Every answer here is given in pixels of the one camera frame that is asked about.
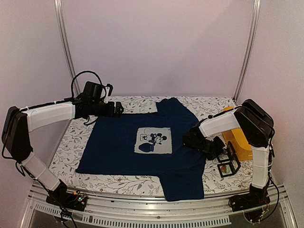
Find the graphic print patch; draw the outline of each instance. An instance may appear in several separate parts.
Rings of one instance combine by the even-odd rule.
[[[134,152],[152,154],[172,153],[172,139],[170,128],[138,128]]]

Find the t-shirt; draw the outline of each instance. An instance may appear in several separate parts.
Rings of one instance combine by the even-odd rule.
[[[157,176],[167,201],[204,198],[206,157],[182,141],[197,118],[176,98],[156,107],[150,114],[99,117],[76,172]]]

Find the floral tablecloth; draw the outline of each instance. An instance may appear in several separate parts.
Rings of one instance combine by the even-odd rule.
[[[151,113],[157,111],[155,102],[164,98],[167,97],[117,96],[111,97],[111,100],[122,102],[124,113]],[[231,98],[224,97],[183,96],[177,98],[199,120],[222,111],[224,107],[235,105]],[[58,178],[65,182],[67,186],[77,189],[142,196],[163,196],[158,177],[75,173],[94,126],[85,126],[83,125],[84,122],[86,122],[84,119],[72,120],[54,155],[49,168]],[[220,177],[217,164],[217,159],[206,161],[203,174],[205,195],[248,189],[252,178],[252,160],[241,161],[241,168],[237,174],[225,178]]]

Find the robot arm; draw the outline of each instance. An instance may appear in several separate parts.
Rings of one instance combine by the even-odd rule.
[[[2,132],[4,146],[11,158],[19,163],[25,171],[52,192],[47,202],[66,208],[84,210],[86,201],[80,200],[70,204],[72,193],[47,166],[35,155],[29,141],[29,132],[63,120],[78,118],[89,119],[90,115],[119,117],[123,112],[120,102],[108,102],[107,96],[113,87],[105,87],[105,96],[101,98],[102,85],[87,82],[84,91],[77,98],[18,109],[11,107]]]
[[[269,200],[266,199],[266,189],[269,185],[268,171],[273,155],[271,144],[274,135],[273,125],[273,119],[254,101],[248,99],[241,106],[200,121],[184,135],[183,142],[185,146],[208,154],[213,152],[214,148],[212,142],[206,139],[207,137],[241,128],[253,153],[253,177],[250,192],[251,196],[255,195],[254,200],[257,200],[257,203],[252,203],[251,207],[252,205],[259,206]],[[235,207],[237,210],[246,209],[249,206],[236,205]]]

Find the yellow container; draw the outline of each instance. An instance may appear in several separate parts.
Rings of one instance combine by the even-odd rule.
[[[223,136],[226,144],[231,141],[239,161],[245,161],[252,159],[251,146],[242,131],[242,129],[237,128],[230,131],[223,132]]]

